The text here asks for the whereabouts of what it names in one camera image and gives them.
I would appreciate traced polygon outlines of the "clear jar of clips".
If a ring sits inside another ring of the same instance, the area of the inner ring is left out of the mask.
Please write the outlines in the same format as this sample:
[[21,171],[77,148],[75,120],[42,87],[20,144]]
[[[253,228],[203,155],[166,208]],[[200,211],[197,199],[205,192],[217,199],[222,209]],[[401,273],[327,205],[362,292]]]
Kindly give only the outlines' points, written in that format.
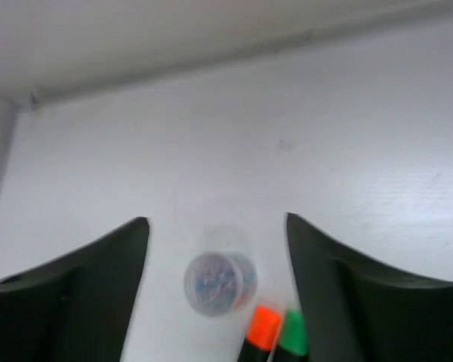
[[195,311],[219,317],[251,301],[257,291],[257,270],[241,253],[203,253],[186,268],[184,291]]

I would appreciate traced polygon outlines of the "orange capped highlighter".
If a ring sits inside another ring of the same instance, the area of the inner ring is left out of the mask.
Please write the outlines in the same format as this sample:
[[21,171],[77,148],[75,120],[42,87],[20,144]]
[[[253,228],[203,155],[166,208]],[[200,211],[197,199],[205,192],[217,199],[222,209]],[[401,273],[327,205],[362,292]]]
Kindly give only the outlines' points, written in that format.
[[238,362],[266,362],[282,322],[280,313],[257,305],[237,357]]

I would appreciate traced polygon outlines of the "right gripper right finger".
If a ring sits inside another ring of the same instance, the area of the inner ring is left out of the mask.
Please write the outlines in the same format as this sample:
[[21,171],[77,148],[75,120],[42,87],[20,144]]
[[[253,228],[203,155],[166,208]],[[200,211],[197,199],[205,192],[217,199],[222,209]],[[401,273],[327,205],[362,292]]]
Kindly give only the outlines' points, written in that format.
[[313,361],[453,361],[453,282],[388,265],[294,213],[286,240]]

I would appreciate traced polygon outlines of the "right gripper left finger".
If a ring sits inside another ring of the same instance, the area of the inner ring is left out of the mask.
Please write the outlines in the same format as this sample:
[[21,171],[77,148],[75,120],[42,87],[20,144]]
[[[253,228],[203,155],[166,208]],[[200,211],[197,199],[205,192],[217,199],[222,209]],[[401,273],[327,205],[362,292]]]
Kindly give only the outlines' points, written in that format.
[[0,361],[119,361],[143,275],[149,222],[0,280]]

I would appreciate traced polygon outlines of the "green capped highlighter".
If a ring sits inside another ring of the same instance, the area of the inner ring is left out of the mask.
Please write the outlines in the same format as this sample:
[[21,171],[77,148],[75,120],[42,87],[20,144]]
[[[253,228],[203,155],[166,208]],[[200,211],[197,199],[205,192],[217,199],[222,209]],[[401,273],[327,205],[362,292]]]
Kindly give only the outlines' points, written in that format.
[[304,362],[309,360],[309,344],[302,313],[287,309],[272,362]]

